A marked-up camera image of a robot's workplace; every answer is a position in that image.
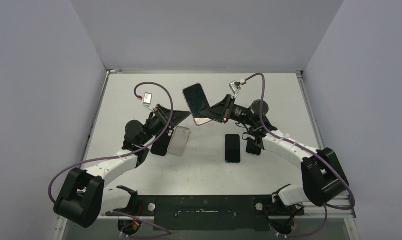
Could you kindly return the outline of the black phone case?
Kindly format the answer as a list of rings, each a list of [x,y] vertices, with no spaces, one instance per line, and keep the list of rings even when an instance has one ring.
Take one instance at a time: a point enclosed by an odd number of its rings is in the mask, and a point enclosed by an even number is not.
[[[157,156],[165,156],[167,153],[167,149],[169,143],[171,141],[171,137],[173,135],[173,130],[169,130],[163,133],[161,136],[158,137],[157,141],[152,144],[150,149],[150,153]]]

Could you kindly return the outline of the white-edged black phone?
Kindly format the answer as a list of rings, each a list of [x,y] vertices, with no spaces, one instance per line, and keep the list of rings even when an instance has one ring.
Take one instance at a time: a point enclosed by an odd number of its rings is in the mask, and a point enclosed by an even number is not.
[[[247,139],[245,152],[250,155],[259,156],[261,155],[262,148],[255,144],[255,141],[251,138]]]

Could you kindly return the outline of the blue-edged black phone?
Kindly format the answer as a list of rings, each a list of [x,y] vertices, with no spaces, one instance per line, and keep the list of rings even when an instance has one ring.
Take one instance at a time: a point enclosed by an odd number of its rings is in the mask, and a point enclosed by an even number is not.
[[[226,134],[225,162],[230,164],[239,164],[240,161],[240,136],[238,134]]]

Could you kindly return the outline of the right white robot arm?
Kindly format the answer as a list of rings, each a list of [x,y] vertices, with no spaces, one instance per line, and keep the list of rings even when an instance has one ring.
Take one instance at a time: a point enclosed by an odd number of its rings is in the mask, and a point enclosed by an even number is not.
[[[271,207],[279,215],[285,214],[292,205],[310,202],[322,207],[344,191],[349,183],[336,153],[330,148],[315,149],[298,143],[284,135],[267,119],[268,104],[254,101],[245,108],[235,104],[227,95],[221,102],[200,110],[200,116],[219,123],[235,121],[247,127],[247,133],[254,137],[254,144],[272,152],[301,171],[302,183],[286,185],[273,193]]]

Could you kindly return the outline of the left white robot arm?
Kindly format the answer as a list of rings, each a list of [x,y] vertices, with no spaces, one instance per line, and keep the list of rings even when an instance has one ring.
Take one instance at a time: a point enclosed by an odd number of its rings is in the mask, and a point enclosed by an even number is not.
[[[107,186],[145,161],[151,139],[166,135],[189,116],[188,111],[170,110],[158,104],[145,123],[127,122],[123,146],[116,155],[98,159],[96,165],[85,169],[66,169],[68,174],[54,200],[53,212],[83,228],[92,225],[100,214],[113,210],[119,209],[128,216],[134,214],[138,208],[136,191]]]

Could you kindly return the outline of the phone pink case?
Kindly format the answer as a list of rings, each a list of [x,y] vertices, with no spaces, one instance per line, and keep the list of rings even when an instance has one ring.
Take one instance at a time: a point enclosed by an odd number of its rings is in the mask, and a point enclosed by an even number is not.
[[[182,126],[175,127],[167,148],[167,153],[175,156],[182,156],[189,139],[189,135],[189,128]]]
[[[199,83],[183,88],[182,94],[195,125],[201,126],[212,121],[211,119],[201,115],[201,112],[210,108],[210,105],[204,90]]]

